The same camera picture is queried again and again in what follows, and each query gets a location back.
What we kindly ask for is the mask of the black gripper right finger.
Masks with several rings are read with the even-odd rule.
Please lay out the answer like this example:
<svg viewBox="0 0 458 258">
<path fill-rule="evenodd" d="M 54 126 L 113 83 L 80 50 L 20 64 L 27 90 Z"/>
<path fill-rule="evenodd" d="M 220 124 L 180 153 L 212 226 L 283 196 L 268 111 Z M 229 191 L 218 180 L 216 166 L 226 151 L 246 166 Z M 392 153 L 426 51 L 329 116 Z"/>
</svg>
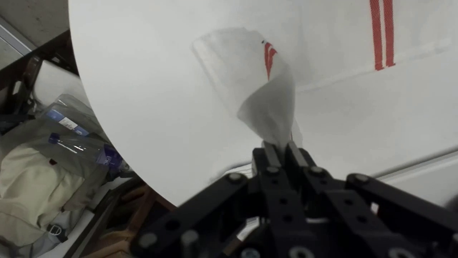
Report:
<svg viewBox="0 0 458 258">
<path fill-rule="evenodd" d="M 458 216 L 364 173 L 335 179 L 291 141 L 288 174 L 306 210 L 326 217 L 346 258 L 458 258 Z"/>
</svg>

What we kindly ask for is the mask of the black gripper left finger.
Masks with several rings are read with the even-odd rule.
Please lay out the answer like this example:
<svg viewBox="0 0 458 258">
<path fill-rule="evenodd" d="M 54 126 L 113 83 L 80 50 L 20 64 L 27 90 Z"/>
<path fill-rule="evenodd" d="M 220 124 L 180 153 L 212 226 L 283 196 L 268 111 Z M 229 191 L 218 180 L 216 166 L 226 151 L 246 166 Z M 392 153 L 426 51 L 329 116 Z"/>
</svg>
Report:
<svg viewBox="0 0 458 258">
<path fill-rule="evenodd" d="M 282 151 L 265 143 L 252 151 L 252 177 L 232 171 L 197 191 L 155 222 L 146 219 L 130 243 L 135 258 L 218 258 L 245 227 L 246 219 L 263 212 L 265 173 L 275 176 Z"/>
</svg>

